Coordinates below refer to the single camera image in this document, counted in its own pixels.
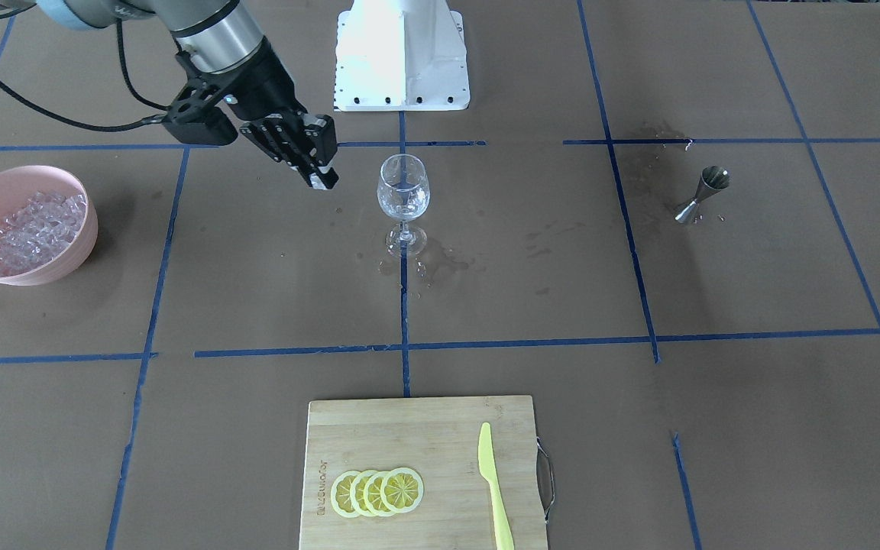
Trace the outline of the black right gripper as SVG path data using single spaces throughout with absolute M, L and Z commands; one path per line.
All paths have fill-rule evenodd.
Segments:
M 233 96 L 235 115 L 246 121 L 240 126 L 244 138 L 270 159 L 293 168 L 312 189 L 319 187 L 319 180 L 338 183 L 332 166 L 338 152 L 335 122 L 328 115 L 306 114 L 308 109 L 296 97 L 296 84 L 268 38 L 224 72 L 203 72 L 186 50 L 180 52 L 180 65 L 188 76 L 180 92 L 181 121 L 209 118 L 224 97 Z M 275 115 L 284 112 L 301 115 L 301 121 Z

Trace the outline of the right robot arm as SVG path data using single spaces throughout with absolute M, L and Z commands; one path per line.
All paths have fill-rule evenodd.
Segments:
M 176 47 L 186 82 L 156 114 L 126 125 L 91 125 L 36 105 L 0 80 L 0 90 L 73 128 L 119 133 L 159 125 L 184 145 L 222 147 L 238 136 L 296 171 L 314 190 L 332 190 L 338 137 L 331 116 L 311 114 L 258 21 L 241 1 L 0 1 L 0 18 L 39 9 L 78 31 L 158 20 Z

